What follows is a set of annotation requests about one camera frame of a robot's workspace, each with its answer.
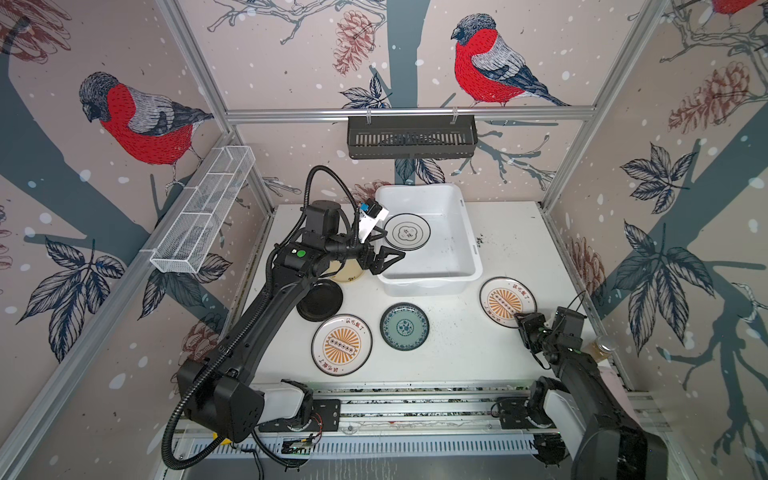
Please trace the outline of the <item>white green-rimmed plate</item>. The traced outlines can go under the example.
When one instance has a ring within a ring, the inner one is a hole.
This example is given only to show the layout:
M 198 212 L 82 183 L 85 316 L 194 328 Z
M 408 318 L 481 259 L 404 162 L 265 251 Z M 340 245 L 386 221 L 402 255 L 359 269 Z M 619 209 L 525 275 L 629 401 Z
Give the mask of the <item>white green-rimmed plate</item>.
M 401 251 L 415 251 L 424 247 L 431 237 L 431 227 L 421 216 L 401 213 L 392 216 L 384 226 L 386 243 Z

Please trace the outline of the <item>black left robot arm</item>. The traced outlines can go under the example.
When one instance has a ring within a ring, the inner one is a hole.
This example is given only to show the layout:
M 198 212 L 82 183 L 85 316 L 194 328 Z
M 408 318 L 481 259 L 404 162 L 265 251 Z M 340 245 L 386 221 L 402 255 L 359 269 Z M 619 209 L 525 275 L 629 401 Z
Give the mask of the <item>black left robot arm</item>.
M 269 255 L 265 284 L 216 351 L 200 361 L 187 360 L 177 378 L 179 405 L 168 422 L 174 430 L 185 417 L 216 433 L 218 439 L 239 442 L 257 426 L 275 420 L 305 425 L 312 414 L 312 391 L 282 380 L 253 387 L 251 382 L 278 330 L 332 262 L 355 260 L 377 275 L 404 259 L 403 251 L 374 241 L 386 233 L 374 226 L 362 240 L 358 227 L 364 213 L 382 212 L 367 203 L 346 217 L 340 204 L 318 200 L 303 207 L 299 221 Z

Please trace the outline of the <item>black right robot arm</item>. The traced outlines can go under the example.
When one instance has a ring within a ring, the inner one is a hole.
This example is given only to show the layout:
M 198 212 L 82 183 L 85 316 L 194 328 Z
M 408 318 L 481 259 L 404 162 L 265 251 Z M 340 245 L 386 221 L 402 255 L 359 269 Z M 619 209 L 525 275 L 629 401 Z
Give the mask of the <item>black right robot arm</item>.
M 623 408 L 582 350 L 586 316 L 565 307 L 553 323 L 539 312 L 517 313 L 524 346 L 541 353 L 553 377 L 531 386 L 527 410 L 536 424 L 553 424 L 572 458 L 573 479 L 665 479 L 668 449 Z

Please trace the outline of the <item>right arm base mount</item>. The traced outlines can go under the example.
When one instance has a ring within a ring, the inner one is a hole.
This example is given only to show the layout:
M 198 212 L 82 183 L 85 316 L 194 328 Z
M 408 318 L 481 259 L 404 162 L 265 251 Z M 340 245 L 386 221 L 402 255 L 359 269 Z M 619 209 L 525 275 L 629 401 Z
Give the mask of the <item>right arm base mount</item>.
M 528 406 L 527 397 L 500 397 L 490 408 L 502 430 L 548 429 L 552 420 L 543 412 Z

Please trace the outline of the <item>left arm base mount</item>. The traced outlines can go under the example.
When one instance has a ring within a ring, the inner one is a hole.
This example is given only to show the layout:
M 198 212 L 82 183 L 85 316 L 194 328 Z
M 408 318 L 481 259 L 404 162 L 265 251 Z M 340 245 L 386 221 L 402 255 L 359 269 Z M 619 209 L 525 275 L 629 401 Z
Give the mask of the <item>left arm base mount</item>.
M 264 408 L 257 431 L 336 432 L 339 428 L 341 401 L 316 398 L 307 385 L 295 381 L 259 384 Z

